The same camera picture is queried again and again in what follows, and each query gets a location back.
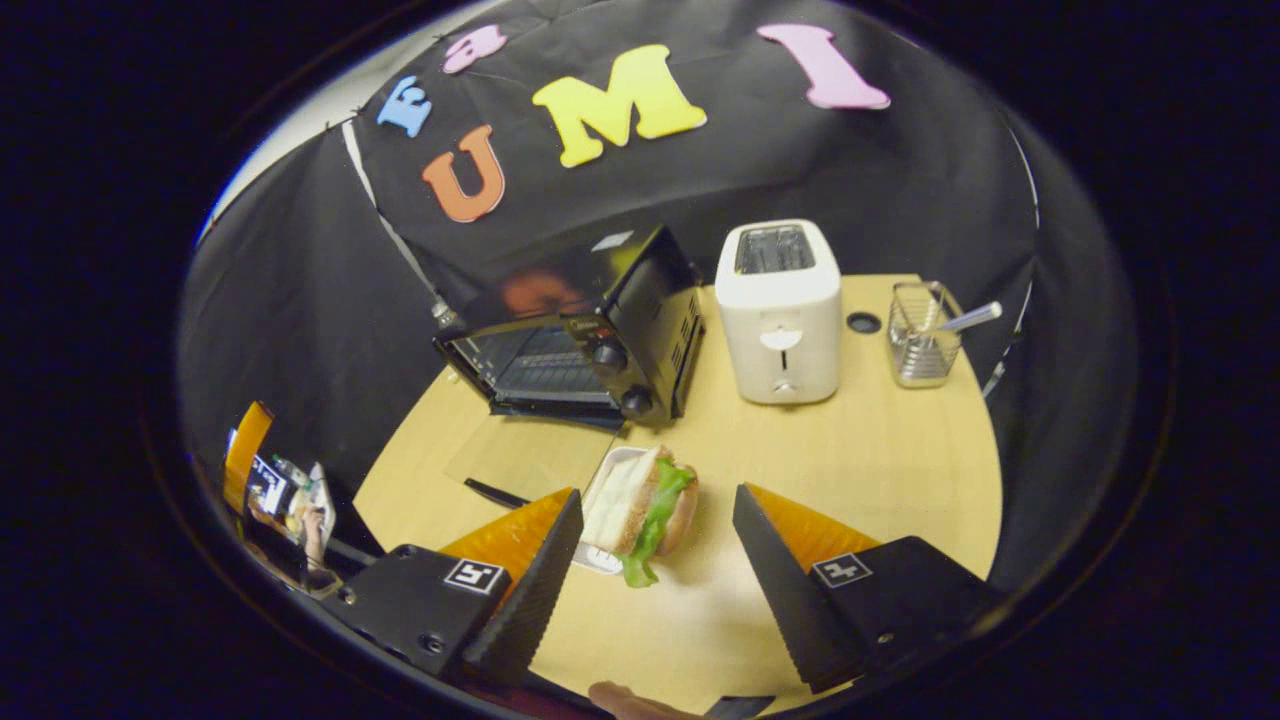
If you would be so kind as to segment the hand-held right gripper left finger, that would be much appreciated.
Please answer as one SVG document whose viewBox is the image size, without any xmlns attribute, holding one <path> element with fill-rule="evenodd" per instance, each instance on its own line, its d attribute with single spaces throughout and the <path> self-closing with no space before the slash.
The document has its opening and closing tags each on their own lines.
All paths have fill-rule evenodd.
<svg viewBox="0 0 1280 720">
<path fill-rule="evenodd" d="M 402 544 L 335 593 L 335 618 L 429 676 L 522 685 L 582 533 L 564 487 L 442 550 Z"/>
</svg>

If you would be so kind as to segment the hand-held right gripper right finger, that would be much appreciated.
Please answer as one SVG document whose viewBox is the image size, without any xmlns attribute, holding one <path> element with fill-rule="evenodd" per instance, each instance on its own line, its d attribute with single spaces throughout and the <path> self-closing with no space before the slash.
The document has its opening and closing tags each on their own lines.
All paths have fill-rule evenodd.
<svg viewBox="0 0 1280 720">
<path fill-rule="evenodd" d="M 801 680 L 822 692 L 938 653 L 1002 598 L 916 536 L 886 543 L 755 484 L 733 528 Z"/>
</svg>

